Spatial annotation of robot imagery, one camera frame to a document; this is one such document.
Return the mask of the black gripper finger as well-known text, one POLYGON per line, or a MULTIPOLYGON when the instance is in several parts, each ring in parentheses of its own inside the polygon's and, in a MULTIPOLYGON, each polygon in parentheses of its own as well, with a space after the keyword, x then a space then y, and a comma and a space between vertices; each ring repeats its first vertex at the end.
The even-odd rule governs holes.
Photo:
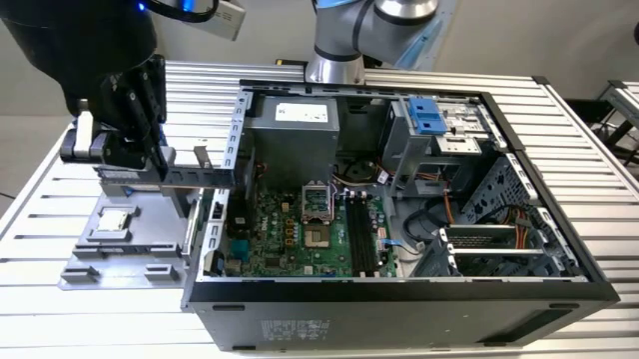
POLYGON ((162 182, 168 164, 161 152, 165 139, 160 125, 166 120, 165 62, 161 55, 124 73, 125 80, 125 166, 138 170, 144 182, 162 182))

